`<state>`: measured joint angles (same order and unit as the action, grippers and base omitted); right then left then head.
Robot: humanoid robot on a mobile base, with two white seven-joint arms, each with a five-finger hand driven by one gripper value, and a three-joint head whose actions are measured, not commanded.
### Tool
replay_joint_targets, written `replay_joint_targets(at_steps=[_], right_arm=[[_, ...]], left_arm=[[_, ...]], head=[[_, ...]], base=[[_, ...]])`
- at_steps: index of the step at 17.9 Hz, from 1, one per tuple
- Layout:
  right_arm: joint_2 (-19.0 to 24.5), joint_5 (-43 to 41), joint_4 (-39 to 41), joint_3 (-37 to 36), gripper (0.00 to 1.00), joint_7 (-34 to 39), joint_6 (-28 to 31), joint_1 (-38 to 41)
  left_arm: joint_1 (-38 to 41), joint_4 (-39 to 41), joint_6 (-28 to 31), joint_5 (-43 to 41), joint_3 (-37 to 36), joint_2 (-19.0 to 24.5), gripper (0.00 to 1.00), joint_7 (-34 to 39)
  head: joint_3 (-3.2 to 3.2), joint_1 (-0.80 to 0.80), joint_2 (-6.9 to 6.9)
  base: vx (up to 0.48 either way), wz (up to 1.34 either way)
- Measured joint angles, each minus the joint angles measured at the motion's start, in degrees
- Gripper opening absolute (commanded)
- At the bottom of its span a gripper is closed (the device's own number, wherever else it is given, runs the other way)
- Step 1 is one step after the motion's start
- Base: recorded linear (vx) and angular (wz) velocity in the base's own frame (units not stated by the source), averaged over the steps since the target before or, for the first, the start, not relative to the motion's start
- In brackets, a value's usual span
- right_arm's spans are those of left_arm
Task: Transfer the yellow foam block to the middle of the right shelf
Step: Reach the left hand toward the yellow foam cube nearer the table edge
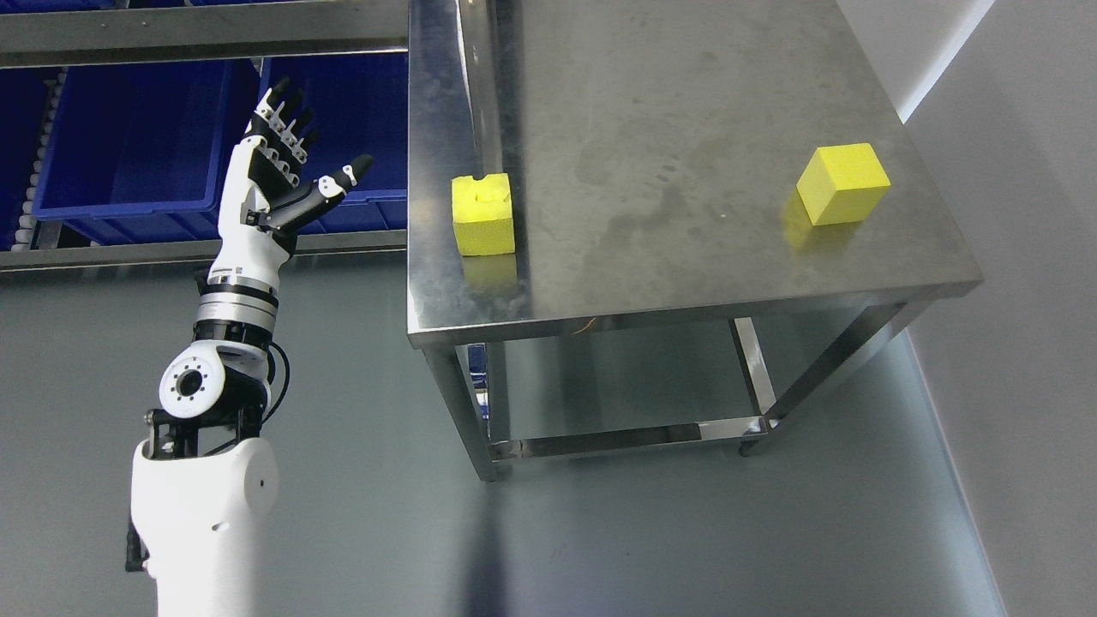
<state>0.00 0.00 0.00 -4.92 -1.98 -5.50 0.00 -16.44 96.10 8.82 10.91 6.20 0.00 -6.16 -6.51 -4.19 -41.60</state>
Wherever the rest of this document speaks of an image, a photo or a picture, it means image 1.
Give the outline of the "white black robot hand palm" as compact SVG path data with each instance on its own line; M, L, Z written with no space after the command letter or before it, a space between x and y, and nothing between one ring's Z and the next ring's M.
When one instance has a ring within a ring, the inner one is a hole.
M258 135L244 137L231 148L217 223L222 247L210 266L208 285L279 287L279 269L290 255L270 231L249 222L249 215L265 213L274 200L295 188L286 176L289 164L271 160L273 152Z

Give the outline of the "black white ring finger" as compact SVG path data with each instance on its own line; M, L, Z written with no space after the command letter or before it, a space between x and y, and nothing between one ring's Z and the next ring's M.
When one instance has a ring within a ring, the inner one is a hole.
M262 96L262 153L267 158L304 158L301 97L286 98L285 93L285 89L267 89Z

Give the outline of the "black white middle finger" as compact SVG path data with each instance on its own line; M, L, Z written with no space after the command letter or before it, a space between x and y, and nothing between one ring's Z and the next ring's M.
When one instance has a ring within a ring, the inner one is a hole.
M281 111L281 117L286 122L286 130L293 130L301 136L303 135L303 130L307 128L312 121L312 110L306 109L305 112L299 117L285 117L286 109L283 108ZM283 134L281 141L274 137L274 164L278 167L278 171L283 176L286 176L286 154L289 149L286 147L286 131Z

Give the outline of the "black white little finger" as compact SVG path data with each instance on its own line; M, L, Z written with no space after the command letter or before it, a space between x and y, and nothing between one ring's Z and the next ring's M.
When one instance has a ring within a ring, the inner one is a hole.
M272 135L281 141L286 131L286 122L281 117L281 111L285 105L285 93L291 83L289 77L283 77L273 87L269 87L267 92L259 98L259 102L252 111L252 117L247 126L247 137L271 138Z

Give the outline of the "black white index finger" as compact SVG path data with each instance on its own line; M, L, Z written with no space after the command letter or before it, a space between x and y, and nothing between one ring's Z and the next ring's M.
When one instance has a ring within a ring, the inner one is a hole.
M293 130L286 130L286 180L292 188L297 188L301 183L302 168L309 160L309 149L318 134L318 130L309 130L305 136L301 136Z

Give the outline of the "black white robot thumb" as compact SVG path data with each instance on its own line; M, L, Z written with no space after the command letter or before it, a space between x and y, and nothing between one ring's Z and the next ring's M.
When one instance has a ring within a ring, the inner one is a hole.
M367 176L373 162L371 155L362 153L337 171L291 189L286 195L275 198L264 213L257 214L257 227L278 234L297 234L299 229L339 206L349 192Z

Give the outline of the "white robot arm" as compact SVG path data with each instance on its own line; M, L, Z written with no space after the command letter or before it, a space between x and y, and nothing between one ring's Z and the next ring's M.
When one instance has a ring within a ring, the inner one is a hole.
M196 274L193 337L165 368L132 464L125 566L156 585L160 616L255 616L279 470L261 431L272 394L279 269L299 229L367 176L366 153L303 181L316 133L289 78L265 90L231 148L219 253Z

